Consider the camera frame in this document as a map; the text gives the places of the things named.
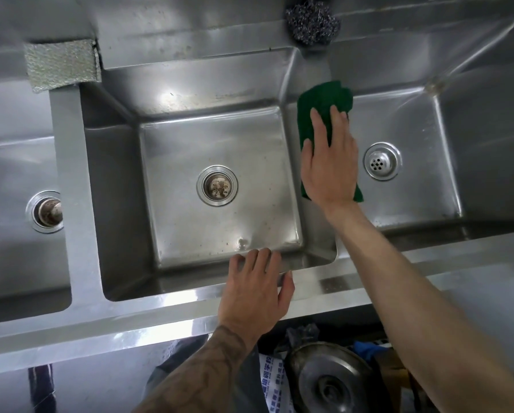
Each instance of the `tattooed forearm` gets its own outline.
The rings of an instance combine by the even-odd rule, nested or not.
[[[134,413],[226,411],[235,376],[250,349],[237,334],[219,326]]]

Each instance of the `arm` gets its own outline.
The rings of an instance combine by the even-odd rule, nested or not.
[[[280,253],[271,256],[268,249],[252,250],[239,271],[242,260],[240,255],[230,260],[219,305],[219,326],[212,337],[156,387],[134,413],[226,411],[241,363],[261,335],[287,313],[295,290],[289,272],[278,293]]]
[[[514,377],[485,336],[367,220],[352,198],[358,150],[345,113],[331,110],[331,146],[313,110],[314,152],[302,151],[309,197],[341,236],[401,360],[442,412],[514,412]]]

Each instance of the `drain strainer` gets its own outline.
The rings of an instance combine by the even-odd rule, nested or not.
[[[200,173],[196,188],[205,204],[224,206],[234,200],[238,192],[238,180],[227,167],[215,165]]]
[[[398,174],[401,167],[400,152],[388,143],[375,143],[364,154],[364,168],[376,180],[391,180]]]
[[[64,227],[60,193],[43,191],[35,194],[26,206],[27,222],[37,232],[54,233]]]

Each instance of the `sink basin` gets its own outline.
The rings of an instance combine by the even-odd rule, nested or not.
[[[286,48],[104,71],[84,89],[106,296],[220,284],[254,248],[284,270],[332,262],[335,234],[301,198],[295,106],[328,78],[325,52]]]
[[[362,208],[399,250],[514,232],[514,19],[102,79],[81,97],[108,299],[221,284],[252,248],[280,250],[284,270],[333,262],[335,234],[301,198],[296,108],[331,79],[355,94]]]
[[[0,81],[0,322],[71,303],[64,232],[38,231],[26,215],[32,197],[58,191],[48,93]]]

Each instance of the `gray pants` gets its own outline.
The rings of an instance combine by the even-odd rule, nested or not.
[[[162,365],[156,367],[150,375],[144,391],[144,397],[150,394],[180,364],[204,346],[206,341],[207,335],[177,341],[169,358]],[[265,396],[262,392],[259,370],[259,353],[257,352],[257,347],[254,347],[253,351],[240,366],[240,371],[238,371],[236,376],[229,412],[268,412]]]

